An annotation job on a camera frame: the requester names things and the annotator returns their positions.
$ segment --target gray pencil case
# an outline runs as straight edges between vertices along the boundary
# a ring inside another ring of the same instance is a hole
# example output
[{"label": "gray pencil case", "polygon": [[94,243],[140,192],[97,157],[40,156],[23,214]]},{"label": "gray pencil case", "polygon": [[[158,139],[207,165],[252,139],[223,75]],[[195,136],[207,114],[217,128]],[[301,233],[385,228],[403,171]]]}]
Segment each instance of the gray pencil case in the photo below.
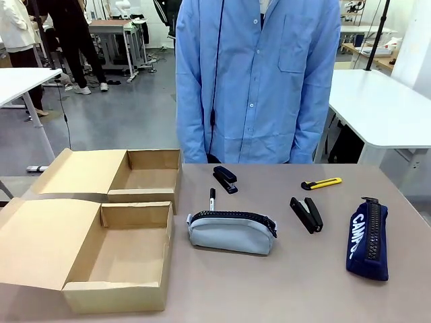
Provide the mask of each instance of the gray pencil case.
[{"label": "gray pencil case", "polygon": [[277,237],[277,223],[256,213],[202,211],[187,224],[194,246],[268,254]]}]

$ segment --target person in white shirt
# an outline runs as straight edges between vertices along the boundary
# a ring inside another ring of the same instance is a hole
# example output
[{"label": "person in white shirt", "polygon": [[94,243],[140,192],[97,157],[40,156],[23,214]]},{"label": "person in white shirt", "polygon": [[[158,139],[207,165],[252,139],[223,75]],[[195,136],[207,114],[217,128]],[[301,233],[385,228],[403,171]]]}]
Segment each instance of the person in white shirt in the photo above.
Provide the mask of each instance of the person in white shirt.
[{"label": "person in white shirt", "polygon": [[[38,67],[33,48],[40,40],[21,0],[0,0],[0,37],[13,67]],[[38,115],[46,116],[42,93],[40,85],[29,91]]]}]

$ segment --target pencil case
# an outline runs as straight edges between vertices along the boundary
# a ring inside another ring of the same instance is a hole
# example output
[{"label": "pencil case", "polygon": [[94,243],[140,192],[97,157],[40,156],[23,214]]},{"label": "pencil case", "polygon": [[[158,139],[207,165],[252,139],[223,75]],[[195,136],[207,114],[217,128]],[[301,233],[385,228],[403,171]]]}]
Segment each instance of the pencil case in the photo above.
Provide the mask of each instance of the pencil case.
[{"label": "pencil case", "polygon": [[350,219],[346,269],[375,281],[387,281],[386,218],[388,208],[377,199],[366,200]]},{"label": "pencil case", "polygon": [[251,254],[269,254],[277,237],[277,224],[249,212],[202,211],[187,217],[194,246]]}]

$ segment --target yellow box cutter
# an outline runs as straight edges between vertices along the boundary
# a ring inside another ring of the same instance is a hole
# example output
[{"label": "yellow box cutter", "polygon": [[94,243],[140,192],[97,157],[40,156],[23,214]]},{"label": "yellow box cutter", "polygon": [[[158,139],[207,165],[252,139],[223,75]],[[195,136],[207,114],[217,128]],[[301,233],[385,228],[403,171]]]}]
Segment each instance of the yellow box cutter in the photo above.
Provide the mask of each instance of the yellow box cutter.
[{"label": "yellow box cutter", "polygon": [[305,190],[315,190],[317,188],[336,185],[343,182],[340,177],[329,178],[327,180],[319,180],[318,182],[302,182],[301,187]]}]

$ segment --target blue shirt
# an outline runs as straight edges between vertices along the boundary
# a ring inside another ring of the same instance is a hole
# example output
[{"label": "blue shirt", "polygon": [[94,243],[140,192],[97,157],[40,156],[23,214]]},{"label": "blue shirt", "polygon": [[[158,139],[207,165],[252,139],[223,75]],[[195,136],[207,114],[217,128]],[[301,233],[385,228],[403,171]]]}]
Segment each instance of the blue shirt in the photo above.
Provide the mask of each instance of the blue shirt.
[{"label": "blue shirt", "polygon": [[[183,0],[176,25],[177,134],[206,163],[222,0]],[[225,0],[211,154],[224,163],[310,163],[325,123],[338,0]]]}]

